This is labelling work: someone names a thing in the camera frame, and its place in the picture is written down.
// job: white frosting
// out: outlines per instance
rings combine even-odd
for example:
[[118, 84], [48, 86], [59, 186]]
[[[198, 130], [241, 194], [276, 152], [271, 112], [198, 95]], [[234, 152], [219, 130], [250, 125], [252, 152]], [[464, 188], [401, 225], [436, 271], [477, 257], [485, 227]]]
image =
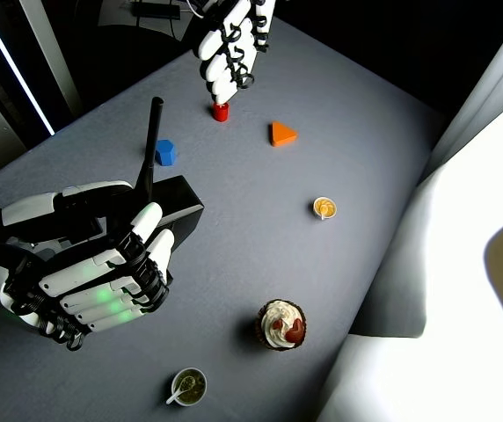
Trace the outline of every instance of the white frosting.
[[[284, 301], [275, 301], [267, 305], [266, 314], [261, 320], [261, 329], [266, 336], [267, 342], [272, 347], [286, 347], [291, 348], [295, 346], [295, 343], [289, 343], [285, 339], [285, 334], [287, 331], [293, 328], [293, 324], [296, 319], [303, 318], [301, 313], [290, 303]], [[277, 320], [282, 320], [283, 325], [280, 329], [275, 330], [273, 328], [273, 323]]]

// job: blue hexagonal block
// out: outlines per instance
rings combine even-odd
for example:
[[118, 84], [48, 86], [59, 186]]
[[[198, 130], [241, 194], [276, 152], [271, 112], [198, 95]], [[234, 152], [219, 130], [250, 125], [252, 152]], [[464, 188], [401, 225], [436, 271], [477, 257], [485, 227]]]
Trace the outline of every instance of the blue hexagonal block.
[[175, 163], [175, 145], [168, 139], [162, 139], [156, 145], [156, 160], [160, 165], [173, 165]]

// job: small bowl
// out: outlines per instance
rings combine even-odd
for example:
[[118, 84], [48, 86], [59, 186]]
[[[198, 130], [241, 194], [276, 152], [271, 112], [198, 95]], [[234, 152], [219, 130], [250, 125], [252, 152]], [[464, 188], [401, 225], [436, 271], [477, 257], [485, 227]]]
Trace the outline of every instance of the small bowl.
[[202, 400], [202, 398], [207, 394], [207, 377], [203, 374], [203, 372], [196, 368], [196, 367], [186, 367], [185, 369], [181, 369], [176, 375], [175, 377], [173, 378], [173, 381], [171, 382], [171, 393], [175, 393], [175, 384], [177, 384], [178, 382], [178, 379], [179, 377], [186, 371], [189, 371], [189, 370], [193, 370], [193, 371], [196, 371], [200, 374], [200, 376], [202, 376], [202, 379], [205, 381], [205, 390], [203, 391], [202, 393], [202, 396], [200, 396], [199, 400], [197, 400], [196, 402], [194, 403], [185, 403], [185, 402], [182, 402], [181, 400], [179, 400], [179, 397], [177, 397], [175, 399], [175, 403], [179, 404], [180, 406], [183, 406], [183, 407], [191, 407], [191, 406], [195, 406], [200, 400]]
[[[328, 200], [332, 203], [333, 205], [333, 214], [332, 215], [329, 215], [329, 216], [322, 216], [320, 213], [318, 213], [318, 211], [316, 210], [316, 204], [321, 201], [321, 200]], [[331, 200], [330, 198], [326, 198], [325, 196], [321, 196], [319, 198], [316, 198], [314, 200], [314, 203], [312, 204], [312, 211], [314, 212], [314, 214], [320, 219], [320, 220], [327, 220], [328, 218], [332, 218], [335, 216], [335, 214], [338, 213], [338, 206], [336, 205], [336, 203]]]

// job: red cylinder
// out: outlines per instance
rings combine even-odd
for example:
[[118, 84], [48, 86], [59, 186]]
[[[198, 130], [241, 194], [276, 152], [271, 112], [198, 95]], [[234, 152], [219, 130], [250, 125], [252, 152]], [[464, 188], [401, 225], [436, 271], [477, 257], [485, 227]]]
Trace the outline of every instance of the red cylinder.
[[226, 121], [228, 120], [228, 110], [230, 106], [228, 103], [225, 104], [213, 104], [213, 117], [217, 121]]

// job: gray table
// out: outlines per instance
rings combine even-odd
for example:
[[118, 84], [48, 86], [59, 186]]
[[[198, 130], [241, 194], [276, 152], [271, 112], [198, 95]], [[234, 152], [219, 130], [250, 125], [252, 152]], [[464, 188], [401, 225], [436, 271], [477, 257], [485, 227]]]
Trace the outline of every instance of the gray table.
[[[161, 136], [205, 204], [171, 259], [175, 282], [156, 313], [64, 347], [0, 318], [0, 420], [298, 420], [322, 385], [436, 139], [440, 116], [380, 77], [279, 20], [257, 82], [218, 123], [192, 55], [180, 57], [0, 171], [0, 206], [100, 180], [134, 182], [153, 96]], [[299, 132], [274, 149], [268, 125]], [[317, 196], [338, 215], [317, 221]], [[307, 316], [297, 350], [258, 346], [264, 302]], [[172, 376], [208, 376], [198, 406], [166, 407]]]

